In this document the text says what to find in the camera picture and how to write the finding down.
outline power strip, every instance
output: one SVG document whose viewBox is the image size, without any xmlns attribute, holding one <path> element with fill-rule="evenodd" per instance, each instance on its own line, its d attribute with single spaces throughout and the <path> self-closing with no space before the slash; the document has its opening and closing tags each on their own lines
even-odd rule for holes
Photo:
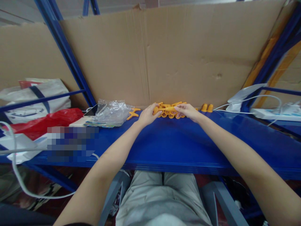
<svg viewBox="0 0 301 226">
<path fill-rule="evenodd" d="M 301 121 L 301 113 L 290 114 L 277 114 L 273 113 L 272 109 L 251 109 L 251 113 L 254 113 L 256 118 L 268 119 L 268 120 L 284 120 L 284 121 Z"/>
</svg>

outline person's left hand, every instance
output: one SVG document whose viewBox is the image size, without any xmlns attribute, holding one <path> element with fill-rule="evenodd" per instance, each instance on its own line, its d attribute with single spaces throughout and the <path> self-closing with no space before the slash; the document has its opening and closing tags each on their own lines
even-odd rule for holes
<svg viewBox="0 0 301 226">
<path fill-rule="evenodd" d="M 145 108 L 138 119 L 138 123 L 140 123 L 143 127 L 151 124 L 160 114 L 162 114 L 162 111 L 158 111 L 157 114 L 153 115 L 153 111 L 155 107 L 159 107 L 158 104 L 153 103 L 152 105 Z"/>
</svg>

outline hand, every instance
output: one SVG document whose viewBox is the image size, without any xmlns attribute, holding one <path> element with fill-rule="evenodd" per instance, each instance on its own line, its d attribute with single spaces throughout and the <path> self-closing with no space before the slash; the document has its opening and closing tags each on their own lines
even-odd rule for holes
<svg viewBox="0 0 301 226">
<path fill-rule="evenodd" d="M 191 106 L 191 104 L 179 104 L 175 107 L 175 109 L 179 112 L 178 117 L 185 115 L 196 123 L 198 123 L 199 119 L 203 116 L 193 106 Z"/>
<path fill-rule="evenodd" d="M 153 115 L 153 111 L 156 106 L 159 107 L 158 104 L 153 103 L 152 105 L 145 108 L 144 111 L 141 112 L 137 122 L 140 123 L 143 127 L 151 124 L 156 118 L 158 118 L 160 114 L 162 114 L 162 111 L 158 111 L 157 114 Z"/>
</svg>

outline clear plastic bag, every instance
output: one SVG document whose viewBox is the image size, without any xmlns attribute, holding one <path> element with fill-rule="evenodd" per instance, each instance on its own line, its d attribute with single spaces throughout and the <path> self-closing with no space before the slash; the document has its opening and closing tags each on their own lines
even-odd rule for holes
<svg viewBox="0 0 301 226">
<path fill-rule="evenodd" d="M 87 123 L 89 126 L 101 126 L 106 128 L 112 128 L 115 126 L 121 126 L 127 117 L 133 106 L 127 105 L 124 100 L 98 100 L 98 106 L 93 121 Z"/>
</svg>

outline red plastic bag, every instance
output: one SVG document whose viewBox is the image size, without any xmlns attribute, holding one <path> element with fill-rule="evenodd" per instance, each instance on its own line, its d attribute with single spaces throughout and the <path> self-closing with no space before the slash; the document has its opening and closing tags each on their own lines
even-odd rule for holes
<svg viewBox="0 0 301 226">
<path fill-rule="evenodd" d="M 27 123 L 11 124 L 14 133 L 24 133 L 31 140 L 36 140 L 47 133 L 48 127 L 69 126 L 83 117 L 79 108 L 69 108 L 50 113 L 46 117 L 35 119 Z"/>
</svg>

